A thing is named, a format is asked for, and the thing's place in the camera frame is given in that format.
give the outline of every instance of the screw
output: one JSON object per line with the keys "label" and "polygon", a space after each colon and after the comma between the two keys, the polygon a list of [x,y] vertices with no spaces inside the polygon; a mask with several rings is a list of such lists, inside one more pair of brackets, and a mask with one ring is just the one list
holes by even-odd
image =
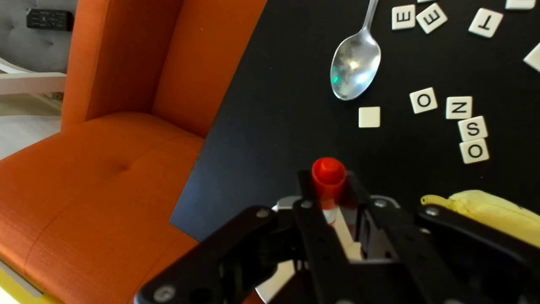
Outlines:
{"label": "screw", "polygon": [[155,302],[169,302],[175,295],[175,288],[172,285],[162,285],[153,291]]}
{"label": "screw", "polygon": [[256,217],[268,217],[270,210],[268,209],[258,209]]}
{"label": "screw", "polygon": [[439,207],[427,207],[427,209],[425,209],[425,214],[429,214],[429,215],[439,215],[439,214],[440,214],[440,209],[439,209]]}
{"label": "screw", "polygon": [[386,207],[386,204],[388,204],[386,200],[375,200],[376,207]]}
{"label": "screw", "polygon": [[312,205],[310,200],[304,200],[304,202],[300,204],[300,207],[304,207],[304,209],[309,209],[310,205]]}

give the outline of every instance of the silver spoon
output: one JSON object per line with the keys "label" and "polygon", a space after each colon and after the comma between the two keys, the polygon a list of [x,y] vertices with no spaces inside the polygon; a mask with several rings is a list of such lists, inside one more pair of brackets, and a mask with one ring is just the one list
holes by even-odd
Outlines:
{"label": "silver spoon", "polygon": [[354,99],[364,92],[381,62],[381,47],[369,31],[376,4],[378,0],[369,0],[359,31],[346,36],[334,52],[331,85],[334,94],[342,101]]}

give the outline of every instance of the black table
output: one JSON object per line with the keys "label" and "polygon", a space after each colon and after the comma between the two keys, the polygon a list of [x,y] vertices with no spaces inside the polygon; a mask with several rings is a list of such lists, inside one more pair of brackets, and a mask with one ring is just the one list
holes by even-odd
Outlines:
{"label": "black table", "polygon": [[[540,42],[538,4],[504,11],[503,1],[439,1],[449,21],[425,35],[390,28],[381,0],[373,21],[383,48],[373,85],[351,102],[329,87],[331,55],[359,28],[366,0],[268,0],[221,104],[172,222],[202,239],[243,207],[297,192],[297,170],[321,155],[341,158],[371,192],[405,207],[425,192],[486,188],[520,204],[540,197],[540,72],[523,57]],[[504,13],[493,38],[467,31],[479,6]],[[434,85],[439,109],[413,114],[408,92]],[[445,96],[472,94],[484,114],[489,161],[462,163],[457,121]],[[356,126],[358,106],[380,104],[383,126]]]}

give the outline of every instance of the yellow object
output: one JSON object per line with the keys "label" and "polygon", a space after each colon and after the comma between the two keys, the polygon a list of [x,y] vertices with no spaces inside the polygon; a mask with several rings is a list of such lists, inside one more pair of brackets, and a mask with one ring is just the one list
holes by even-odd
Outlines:
{"label": "yellow object", "polygon": [[422,204],[439,204],[540,248],[540,215],[484,190],[462,190],[449,199],[422,195]]}
{"label": "yellow object", "polygon": [[15,270],[0,261],[0,302],[2,304],[56,304],[54,297],[37,290]]}

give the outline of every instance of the red knob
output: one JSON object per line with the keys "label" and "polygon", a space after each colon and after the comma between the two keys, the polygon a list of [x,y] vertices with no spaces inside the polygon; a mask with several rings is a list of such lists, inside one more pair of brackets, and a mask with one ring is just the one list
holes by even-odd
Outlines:
{"label": "red knob", "polygon": [[321,156],[310,166],[310,175],[324,209],[334,207],[346,182],[346,166],[334,156]]}

